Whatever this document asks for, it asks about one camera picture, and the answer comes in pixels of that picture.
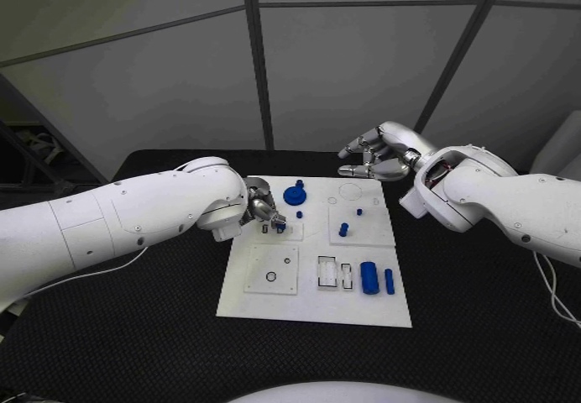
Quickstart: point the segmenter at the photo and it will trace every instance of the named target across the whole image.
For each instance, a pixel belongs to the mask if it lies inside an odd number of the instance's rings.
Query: white cable
[[[9,403],[9,401],[13,401],[15,399],[18,399],[20,396],[23,396],[26,394],[26,392],[22,392],[22,393],[19,393],[16,396],[13,396],[13,397],[9,397],[5,401],[3,401],[3,403]]]
[[[104,275],[105,273],[110,273],[111,271],[123,269],[124,267],[127,267],[142,257],[142,255],[146,253],[147,249],[149,249],[149,246],[142,250],[140,254],[124,265],[121,265],[121,266],[118,266],[118,267],[116,267],[113,269],[95,271],[94,273],[87,273],[85,275],[78,275],[75,277],[69,277],[68,279],[64,279],[64,280],[58,281],[56,283],[48,285],[46,287],[39,288],[39,290],[35,290],[33,292],[29,292],[23,296],[23,298],[28,298],[29,296],[33,296],[39,292],[48,290],[49,288],[52,288],[52,287],[55,287],[55,286],[58,286],[58,285],[61,285],[64,283],[67,283],[71,280],[78,280],[78,279],[82,279],[84,277],[91,277],[93,275]]]
[[[545,286],[547,286],[548,292],[551,293],[551,306],[554,307],[554,311],[555,311],[557,315],[562,319],[565,319],[565,321],[574,322],[577,324],[577,327],[581,328],[581,321],[575,318],[575,315],[573,315],[570,308],[565,306],[560,297],[557,296],[557,273],[555,273],[554,264],[551,263],[551,260],[548,259],[548,257],[544,254],[541,256],[544,257],[547,264],[548,264],[548,268],[551,269],[551,273],[552,273],[552,277],[554,277],[552,286],[548,283],[548,278],[547,278],[545,272],[542,271],[538,253],[532,252],[532,257],[535,258],[535,263],[537,263],[537,267],[539,268],[542,280],[545,281]],[[560,306],[561,306],[562,310],[567,312],[568,316],[565,316],[560,313],[560,310],[557,309],[557,304],[555,304],[557,302],[560,303]]]

